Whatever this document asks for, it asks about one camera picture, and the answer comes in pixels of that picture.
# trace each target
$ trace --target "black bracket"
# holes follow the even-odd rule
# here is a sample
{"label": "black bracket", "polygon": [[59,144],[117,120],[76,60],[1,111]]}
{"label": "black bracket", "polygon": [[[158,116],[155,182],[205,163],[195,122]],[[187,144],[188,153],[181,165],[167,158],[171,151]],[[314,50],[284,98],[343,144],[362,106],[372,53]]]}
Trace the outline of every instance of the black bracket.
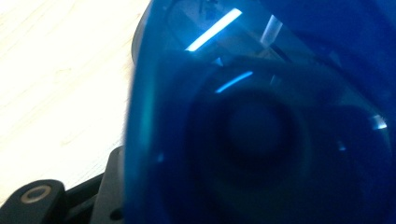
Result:
{"label": "black bracket", "polygon": [[109,224],[123,223],[119,159],[114,149],[106,170],[68,191],[57,180],[38,180],[16,190],[0,209],[7,224]]}

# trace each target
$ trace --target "light wood grain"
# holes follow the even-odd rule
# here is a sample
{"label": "light wood grain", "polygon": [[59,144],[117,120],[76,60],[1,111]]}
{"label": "light wood grain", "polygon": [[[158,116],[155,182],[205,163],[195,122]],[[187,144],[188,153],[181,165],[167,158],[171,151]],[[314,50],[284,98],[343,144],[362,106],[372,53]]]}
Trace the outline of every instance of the light wood grain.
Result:
{"label": "light wood grain", "polygon": [[121,145],[148,0],[1,0],[0,204],[37,179],[67,189]]}

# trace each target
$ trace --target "blue translucent plastic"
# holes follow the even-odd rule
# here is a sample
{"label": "blue translucent plastic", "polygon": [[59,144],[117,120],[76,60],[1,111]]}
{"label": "blue translucent plastic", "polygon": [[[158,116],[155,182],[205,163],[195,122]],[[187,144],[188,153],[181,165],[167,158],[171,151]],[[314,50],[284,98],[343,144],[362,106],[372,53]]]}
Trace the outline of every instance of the blue translucent plastic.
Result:
{"label": "blue translucent plastic", "polygon": [[154,0],[126,223],[395,223],[389,3]]}

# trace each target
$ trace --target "black plastic part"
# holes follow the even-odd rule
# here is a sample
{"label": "black plastic part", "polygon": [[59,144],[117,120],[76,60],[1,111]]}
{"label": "black plastic part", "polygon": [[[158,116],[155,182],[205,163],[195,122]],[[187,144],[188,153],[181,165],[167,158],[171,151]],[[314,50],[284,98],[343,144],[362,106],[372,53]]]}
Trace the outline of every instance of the black plastic part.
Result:
{"label": "black plastic part", "polygon": [[119,161],[123,147],[114,149],[108,159],[105,175],[92,212],[91,224],[123,223]]}
{"label": "black plastic part", "polygon": [[[121,151],[118,147],[111,152],[104,174],[68,191],[57,180],[38,180],[18,189],[1,207],[0,224],[122,223],[118,172]],[[34,202],[41,195],[42,199]]]}
{"label": "black plastic part", "polygon": [[97,175],[96,177],[68,190],[66,192],[66,197],[69,207],[77,206],[96,195],[99,191],[100,184],[102,183],[102,178],[103,174]]}
{"label": "black plastic part", "polygon": [[[49,186],[50,192],[43,199],[23,203],[21,198],[30,189]],[[38,180],[15,191],[0,209],[0,223],[46,224],[63,223],[66,214],[64,185],[57,180]]]}

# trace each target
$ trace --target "wooden table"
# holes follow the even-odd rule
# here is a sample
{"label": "wooden table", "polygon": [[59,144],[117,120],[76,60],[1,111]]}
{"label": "wooden table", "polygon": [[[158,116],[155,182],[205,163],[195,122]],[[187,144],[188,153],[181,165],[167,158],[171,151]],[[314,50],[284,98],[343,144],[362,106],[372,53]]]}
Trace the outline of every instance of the wooden table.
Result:
{"label": "wooden table", "polygon": [[130,47],[148,0],[0,2],[0,205],[37,179],[67,189],[122,144]]}

